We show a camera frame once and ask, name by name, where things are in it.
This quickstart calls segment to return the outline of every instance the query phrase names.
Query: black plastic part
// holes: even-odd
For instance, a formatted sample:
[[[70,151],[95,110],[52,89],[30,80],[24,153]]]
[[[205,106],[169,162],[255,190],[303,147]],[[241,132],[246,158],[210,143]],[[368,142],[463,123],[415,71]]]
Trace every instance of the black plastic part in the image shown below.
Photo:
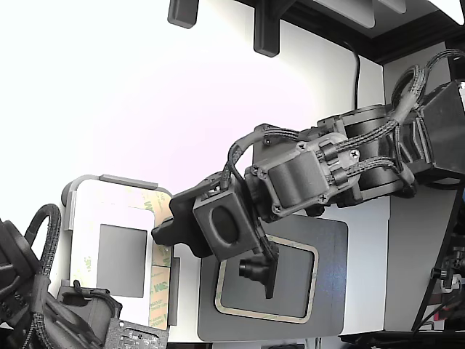
[[[92,294],[106,294],[110,296],[107,289],[83,289],[85,292],[92,292]],[[88,323],[92,328],[95,336],[100,339],[102,343],[105,342],[108,325],[112,313],[113,317],[119,317],[122,305],[115,301],[115,304],[110,307],[110,304],[103,298],[99,297],[84,297],[82,293],[77,292],[75,287],[61,286],[58,292],[57,301],[61,302],[68,310],[75,313],[82,320]]]
[[[152,230],[153,240],[164,246],[186,244],[192,253],[199,258],[213,254],[202,229],[193,214],[194,203],[198,196],[213,190],[219,185],[221,173],[217,172],[200,182],[194,188],[179,193],[169,202],[173,217],[162,222]]]
[[[168,22],[186,29],[197,23],[198,0],[170,0]]]
[[[198,198],[193,211],[219,261],[260,248],[259,237],[236,180],[232,180],[230,187],[222,193],[204,200]]]
[[[257,0],[254,29],[255,52],[268,57],[274,57],[279,53],[280,19],[295,2],[296,0]]]
[[[39,261],[24,236],[0,220],[0,324],[15,327],[25,315]]]
[[[273,252],[278,255],[279,251],[276,244],[270,242],[270,246]],[[258,281],[262,284],[264,286],[265,297],[269,300],[273,298],[277,269],[277,258],[267,258],[264,254],[258,254],[257,256],[240,260],[239,276],[252,281]]]
[[[47,337],[55,348],[90,349],[104,343],[85,320],[50,294],[46,298],[44,315]]]
[[[465,179],[465,112],[457,83],[452,81],[430,93],[421,109],[428,133],[432,168],[418,180]]]

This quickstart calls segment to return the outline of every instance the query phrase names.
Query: gray plate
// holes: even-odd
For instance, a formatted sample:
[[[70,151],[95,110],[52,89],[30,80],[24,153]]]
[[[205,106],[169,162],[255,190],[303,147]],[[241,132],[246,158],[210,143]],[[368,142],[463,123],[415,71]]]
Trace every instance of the gray plate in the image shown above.
[[[231,269],[230,273],[226,271],[224,285],[229,286],[223,290],[222,304],[241,310],[302,318],[305,317],[308,297],[314,292],[310,318],[303,324],[293,324],[220,313],[215,305],[220,263],[211,256],[203,259],[201,265],[198,336],[206,342],[221,342],[326,337],[341,333],[347,276],[347,225],[293,215],[270,225],[264,224],[264,230],[271,236],[313,246],[318,251],[318,277],[310,286],[313,290],[309,292],[308,289],[309,265],[313,264],[309,254],[302,254],[294,248],[284,252],[280,247],[283,259],[280,258],[278,270],[281,270],[275,296],[268,303],[268,308],[264,308],[267,302],[263,286],[241,278],[238,269],[235,272]],[[290,282],[285,287],[282,277]],[[246,289],[235,286],[242,282],[247,283]]]

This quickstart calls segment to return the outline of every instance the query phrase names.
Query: screw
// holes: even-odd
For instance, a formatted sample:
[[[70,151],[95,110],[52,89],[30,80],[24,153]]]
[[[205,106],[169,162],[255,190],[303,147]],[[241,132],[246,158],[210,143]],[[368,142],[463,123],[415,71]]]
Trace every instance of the screw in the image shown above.
[[[257,175],[261,180],[264,180],[267,177],[267,172],[264,169],[259,169]]]
[[[271,206],[271,211],[274,213],[274,214],[279,214],[281,212],[281,207],[278,206],[278,205],[273,205]]]
[[[357,149],[353,149],[350,151],[350,157],[352,159],[358,159],[360,157],[360,151],[358,151]]]

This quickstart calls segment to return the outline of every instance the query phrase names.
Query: white panel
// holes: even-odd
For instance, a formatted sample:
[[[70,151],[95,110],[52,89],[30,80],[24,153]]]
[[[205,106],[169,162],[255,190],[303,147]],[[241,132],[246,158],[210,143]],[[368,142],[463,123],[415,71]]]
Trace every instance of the white panel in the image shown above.
[[[385,4],[397,13],[405,13],[405,11],[407,11],[405,0],[379,0],[379,2]]]
[[[315,0],[366,28],[375,26],[373,0]]]
[[[20,231],[80,175],[158,182],[178,193],[221,169],[231,144],[257,124],[304,129],[351,109],[350,51],[281,22],[281,53],[270,59],[253,51],[252,8],[203,0],[196,26],[186,30],[168,24],[168,6],[0,1],[0,32],[8,33],[0,37],[7,130],[0,149],[13,169],[2,172],[0,214]],[[384,102],[382,67],[363,58],[359,97],[360,107]],[[250,161],[248,152],[240,168]],[[363,209],[357,214],[365,217]],[[41,248],[40,237],[34,245]],[[69,249],[70,236],[62,234],[54,290],[69,277]],[[180,299],[170,341],[199,342],[200,263],[186,246],[175,255],[182,257]],[[368,311],[375,312],[364,308],[363,315]],[[351,316],[360,332],[374,329],[357,313],[346,313],[346,321]]]
[[[460,0],[429,0],[458,24],[464,24],[464,12]]]

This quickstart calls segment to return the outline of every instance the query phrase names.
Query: black cable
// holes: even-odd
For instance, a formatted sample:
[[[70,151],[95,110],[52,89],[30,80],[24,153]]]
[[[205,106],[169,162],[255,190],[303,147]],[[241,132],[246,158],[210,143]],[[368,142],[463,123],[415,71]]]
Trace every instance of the black cable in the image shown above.
[[[33,290],[37,289],[38,292],[42,292],[43,289],[40,287],[40,282],[42,278],[38,278],[38,276],[46,276],[47,278],[50,276],[50,271],[52,270],[53,259],[55,256],[55,252],[57,251],[58,245],[58,238],[60,237],[60,226],[61,226],[61,214],[58,207],[54,204],[48,204],[42,206],[34,216],[31,221],[31,224],[28,228],[28,231],[31,234],[37,234],[37,231],[41,227],[42,223],[45,221],[46,218],[49,218],[49,225],[46,232],[46,239],[44,250],[42,251],[41,256],[41,267],[39,269],[38,274],[34,278],[33,283]],[[32,339],[34,332],[39,337],[42,345],[47,348],[53,348],[52,343],[48,337],[47,331],[45,329],[44,323],[44,314],[31,311],[32,313],[32,321],[29,327],[28,333],[26,335],[26,340],[21,347],[22,349],[26,349],[29,345],[29,342]]]
[[[400,126],[397,125],[392,134],[394,143],[394,162],[399,172],[403,171],[402,159],[400,158]]]
[[[355,57],[355,82],[354,82],[354,111],[358,109],[358,84],[360,82],[360,56],[358,55],[357,51],[355,51],[354,47],[349,44],[347,41],[344,41],[347,47],[352,51]]]
[[[435,313],[437,313],[438,311],[443,309],[445,306],[452,304],[461,295],[462,295],[462,293],[458,292],[455,296],[453,296],[453,297],[449,298],[448,300],[445,300],[444,302],[439,304],[439,306],[437,306],[430,314],[428,314],[427,316],[425,316],[425,318],[423,320],[421,320],[421,322],[418,324],[418,326],[413,330],[413,336],[418,333],[420,328],[429,320],[429,318],[431,318]]]

